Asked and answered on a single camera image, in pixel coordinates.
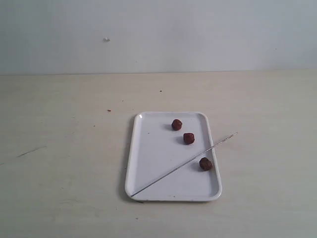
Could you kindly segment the dark red meat chunk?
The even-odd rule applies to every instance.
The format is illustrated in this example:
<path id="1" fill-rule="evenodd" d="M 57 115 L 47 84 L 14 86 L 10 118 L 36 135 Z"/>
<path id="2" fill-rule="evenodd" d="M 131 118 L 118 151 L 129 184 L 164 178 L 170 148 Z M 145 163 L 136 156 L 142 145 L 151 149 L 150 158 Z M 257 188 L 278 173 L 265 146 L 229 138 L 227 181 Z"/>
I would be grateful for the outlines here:
<path id="1" fill-rule="evenodd" d="M 180 121 L 179 119 L 174 119 L 171 124 L 171 128 L 175 131 L 180 130 L 182 128 L 182 121 Z"/>
<path id="2" fill-rule="evenodd" d="M 195 136 L 193 133 L 188 132 L 183 134 L 183 141 L 186 145 L 192 144 L 195 142 Z"/>
<path id="3" fill-rule="evenodd" d="M 199 165 L 203 171 L 210 171 L 213 167 L 212 162 L 206 157 L 200 159 Z"/>

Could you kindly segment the thin metal skewer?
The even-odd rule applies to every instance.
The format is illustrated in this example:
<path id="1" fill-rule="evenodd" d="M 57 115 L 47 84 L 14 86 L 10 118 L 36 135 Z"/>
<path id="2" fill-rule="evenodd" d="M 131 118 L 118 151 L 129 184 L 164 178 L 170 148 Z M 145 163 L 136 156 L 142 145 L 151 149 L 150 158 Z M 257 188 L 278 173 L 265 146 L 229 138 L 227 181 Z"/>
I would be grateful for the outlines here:
<path id="1" fill-rule="evenodd" d="M 182 168 L 183 166 L 187 165 L 188 163 L 192 162 L 193 160 L 197 159 L 199 156 L 207 153 L 208 151 L 212 150 L 214 147 L 220 145 L 221 143 L 225 142 L 226 140 L 232 138 L 233 136 L 237 135 L 238 132 L 233 133 L 232 135 L 230 135 L 229 137 L 223 139 L 222 141 L 219 141 L 217 144 L 214 144 L 213 146 L 211 146 L 210 148 L 208 148 L 207 150 L 201 152 L 200 154 L 196 155 L 195 157 L 191 158 L 190 160 L 184 162 L 183 164 L 179 165 L 178 167 L 176 167 L 175 169 L 169 171 L 168 173 L 162 175 L 161 177 L 159 177 L 158 179 L 156 179 L 155 181 L 151 182 L 150 184 L 148 184 L 147 186 L 145 186 L 144 188 L 138 190 L 137 192 L 133 193 L 130 197 L 134 197 L 135 195 L 139 194 L 140 192 L 144 191 L 145 189 L 149 188 L 150 186 L 154 185 L 155 183 L 157 183 L 158 181 L 162 180 L 163 178 L 169 176 L 170 174 L 174 173 L 175 171 L 177 171 L 178 169 Z"/>

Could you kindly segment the white rectangular plastic tray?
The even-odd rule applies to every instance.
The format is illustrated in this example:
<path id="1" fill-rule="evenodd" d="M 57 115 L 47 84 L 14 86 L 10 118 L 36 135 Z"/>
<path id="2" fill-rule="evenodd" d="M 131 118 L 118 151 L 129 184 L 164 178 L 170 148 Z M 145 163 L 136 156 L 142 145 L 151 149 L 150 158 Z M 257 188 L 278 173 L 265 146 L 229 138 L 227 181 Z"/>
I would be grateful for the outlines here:
<path id="1" fill-rule="evenodd" d="M 174 119 L 182 128 L 171 128 Z M 191 132 L 195 142 L 186 145 L 183 134 Z M 213 146 L 208 118 L 200 112 L 142 112 L 135 116 L 126 170 L 125 192 L 129 198 L 162 175 Z M 199 161 L 212 162 L 203 171 Z M 215 150 L 178 169 L 135 195 L 138 201 L 207 202 L 220 197 L 222 184 Z"/>

